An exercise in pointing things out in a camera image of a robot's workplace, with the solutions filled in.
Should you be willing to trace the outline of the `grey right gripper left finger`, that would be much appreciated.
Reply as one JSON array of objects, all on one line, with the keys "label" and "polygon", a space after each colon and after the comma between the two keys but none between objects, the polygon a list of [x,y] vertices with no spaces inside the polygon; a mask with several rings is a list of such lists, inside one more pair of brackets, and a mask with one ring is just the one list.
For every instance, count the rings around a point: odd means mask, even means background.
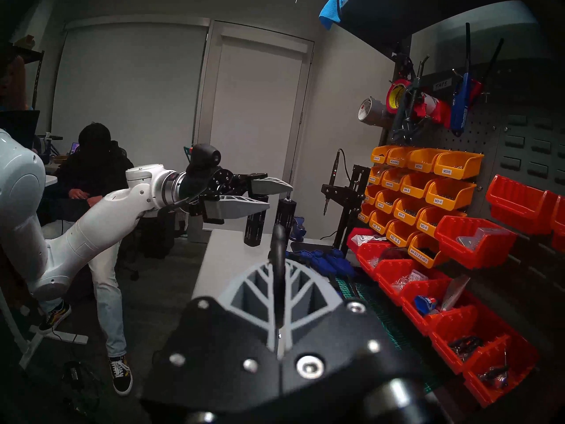
[{"label": "grey right gripper left finger", "polygon": [[187,304],[144,382],[144,409],[252,409],[279,395],[268,272]]}]

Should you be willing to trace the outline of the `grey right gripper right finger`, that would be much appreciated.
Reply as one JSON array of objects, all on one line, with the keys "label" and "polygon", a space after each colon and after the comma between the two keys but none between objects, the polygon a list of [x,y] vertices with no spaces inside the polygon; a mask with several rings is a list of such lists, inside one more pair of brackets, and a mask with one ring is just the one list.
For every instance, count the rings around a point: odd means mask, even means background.
[{"label": "grey right gripper right finger", "polygon": [[398,350],[366,301],[343,299],[317,272],[287,262],[283,394],[359,395],[398,378]]}]

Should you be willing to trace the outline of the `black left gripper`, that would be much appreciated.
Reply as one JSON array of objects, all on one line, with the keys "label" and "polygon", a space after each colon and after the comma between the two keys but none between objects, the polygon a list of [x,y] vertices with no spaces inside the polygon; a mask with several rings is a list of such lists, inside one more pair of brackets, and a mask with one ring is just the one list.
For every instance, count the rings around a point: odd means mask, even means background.
[{"label": "black left gripper", "polygon": [[267,174],[234,174],[221,167],[189,169],[180,183],[180,209],[208,220],[239,219],[270,208],[269,202],[247,196],[289,193],[293,187]]}]

